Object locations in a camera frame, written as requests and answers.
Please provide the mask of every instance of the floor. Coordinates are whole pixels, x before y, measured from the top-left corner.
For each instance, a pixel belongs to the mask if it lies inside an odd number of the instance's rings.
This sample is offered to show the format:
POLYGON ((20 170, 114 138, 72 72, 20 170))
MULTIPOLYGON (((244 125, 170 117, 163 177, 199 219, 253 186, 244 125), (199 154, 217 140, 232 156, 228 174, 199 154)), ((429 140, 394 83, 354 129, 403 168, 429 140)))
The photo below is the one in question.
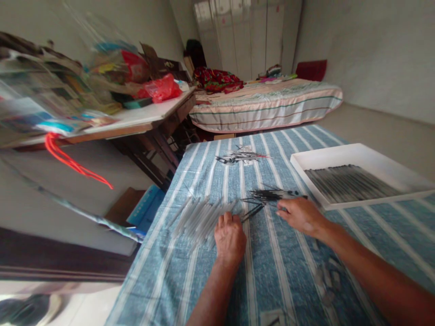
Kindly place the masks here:
POLYGON ((343 103, 318 125, 435 181, 435 126, 343 103))
MULTIPOLYGON (((344 103, 317 124, 363 143, 435 181, 435 127, 344 103)), ((50 326, 102 326, 120 286, 68 298, 50 326)))
POLYGON ((63 296, 63 309, 50 326, 103 326, 121 285, 103 291, 63 296))

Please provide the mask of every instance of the desk leg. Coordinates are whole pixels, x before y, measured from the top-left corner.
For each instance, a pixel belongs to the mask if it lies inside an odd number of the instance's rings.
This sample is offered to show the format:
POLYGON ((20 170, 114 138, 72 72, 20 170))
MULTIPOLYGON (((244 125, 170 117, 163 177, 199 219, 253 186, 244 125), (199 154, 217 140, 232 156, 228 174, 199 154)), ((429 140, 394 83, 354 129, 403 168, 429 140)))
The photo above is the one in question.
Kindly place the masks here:
POLYGON ((146 155, 127 137, 112 139, 110 142, 128 156, 162 191, 167 192, 170 180, 149 160, 146 155))
POLYGON ((180 161, 169 146, 167 139, 162 135, 161 131, 159 129, 154 129, 150 133, 152 137, 154 137, 154 139, 159 143, 159 149, 163 151, 163 154, 172 162, 175 168, 178 168, 180 161))
POLYGON ((177 170, 177 167, 173 162, 169 159, 169 157, 163 152, 162 147, 160 144, 155 140, 154 136, 150 133, 148 136, 148 133, 137 135, 137 138, 142 141, 142 138, 146 137, 146 140, 154 147, 155 151, 160 155, 160 157, 165 161, 165 163, 168 165, 169 169, 175 174, 175 171, 177 170))

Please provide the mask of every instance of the red floral blanket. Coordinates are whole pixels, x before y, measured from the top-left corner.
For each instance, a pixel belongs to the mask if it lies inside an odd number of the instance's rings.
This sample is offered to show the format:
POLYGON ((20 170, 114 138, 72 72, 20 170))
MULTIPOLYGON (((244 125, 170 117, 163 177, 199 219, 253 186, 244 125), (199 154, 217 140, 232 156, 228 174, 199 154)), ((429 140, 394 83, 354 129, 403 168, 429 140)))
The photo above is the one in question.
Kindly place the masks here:
POLYGON ((193 72, 196 85, 211 93, 224 92, 225 94, 243 88, 243 81, 230 72, 198 67, 193 72))

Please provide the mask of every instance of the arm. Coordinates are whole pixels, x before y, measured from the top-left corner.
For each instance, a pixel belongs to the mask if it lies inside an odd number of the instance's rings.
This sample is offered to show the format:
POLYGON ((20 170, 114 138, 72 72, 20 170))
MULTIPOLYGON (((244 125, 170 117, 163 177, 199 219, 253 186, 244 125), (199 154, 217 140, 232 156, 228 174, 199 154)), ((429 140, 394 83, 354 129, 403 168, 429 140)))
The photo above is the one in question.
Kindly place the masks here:
POLYGON ((207 283, 187 322, 195 325, 223 325, 234 279, 246 248, 240 218, 226 212, 214 230, 217 258, 207 283))
POLYGON ((327 220, 313 203, 282 200, 278 209, 290 226, 335 251, 391 324, 435 325, 435 297, 327 220))

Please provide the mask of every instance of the wooden desk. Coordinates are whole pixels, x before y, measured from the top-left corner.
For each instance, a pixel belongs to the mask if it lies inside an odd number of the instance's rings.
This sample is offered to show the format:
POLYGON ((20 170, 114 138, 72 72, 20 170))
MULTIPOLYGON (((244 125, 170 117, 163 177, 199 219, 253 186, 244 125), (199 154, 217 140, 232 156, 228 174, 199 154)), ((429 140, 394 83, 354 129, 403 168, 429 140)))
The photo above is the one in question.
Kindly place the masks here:
MULTIPOLYGON (((164 175, 147 157, 147 152, 155 150, 175 173, 179 160, 170 148, 167 139, 187 117, 195 105, 194 87, 176 99, 144 108, 123 110, 115 115, 117 122, 88 128, 72 137, 61 138, 59 146, 78 144, 90 140, 108 139, 124 155, 127 155, 163 191, 169 188, 171 178, 164 175)), ((44 136, 4 144, 1 148, 21 152, 45 149, 44 136)))

